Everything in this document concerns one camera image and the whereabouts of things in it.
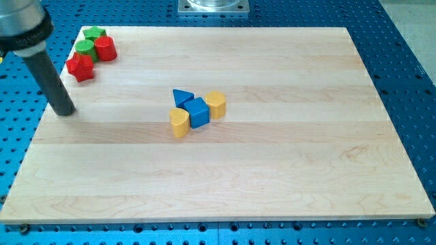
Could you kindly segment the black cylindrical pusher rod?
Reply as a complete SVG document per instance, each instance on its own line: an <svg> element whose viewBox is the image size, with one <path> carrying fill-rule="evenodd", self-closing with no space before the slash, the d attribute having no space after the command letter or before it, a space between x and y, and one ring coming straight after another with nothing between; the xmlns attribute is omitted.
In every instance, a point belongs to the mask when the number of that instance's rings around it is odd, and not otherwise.
<svg viewBox="0 0 436 245"><path fill-rule="evenodd" d="M74 113L75 106L48 53L43 50L23 58L53 111L59 116Z"/></svg>

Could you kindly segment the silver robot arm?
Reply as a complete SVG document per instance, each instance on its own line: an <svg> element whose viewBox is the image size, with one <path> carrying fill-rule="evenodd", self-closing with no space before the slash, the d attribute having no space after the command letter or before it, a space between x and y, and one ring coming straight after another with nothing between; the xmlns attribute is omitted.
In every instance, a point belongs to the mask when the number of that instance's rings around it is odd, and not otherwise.
<svg viewBox="0 0 436 245"><path fill-rule="evenodd" d="M9 52L22 58L53 111L69 116L74 103L46 50L53 30L50 14L39 0L1 0L1 58Z"/></svg>

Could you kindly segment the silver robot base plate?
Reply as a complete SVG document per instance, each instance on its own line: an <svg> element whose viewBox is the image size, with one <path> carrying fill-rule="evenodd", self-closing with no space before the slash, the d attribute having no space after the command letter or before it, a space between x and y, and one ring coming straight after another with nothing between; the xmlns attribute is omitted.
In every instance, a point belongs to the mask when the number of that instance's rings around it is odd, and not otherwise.
<svg viewBox="0 0 436 245"><path fill-rule="evenodd" d="M178 0L181 14L249 13L248 0Z"/></svg>

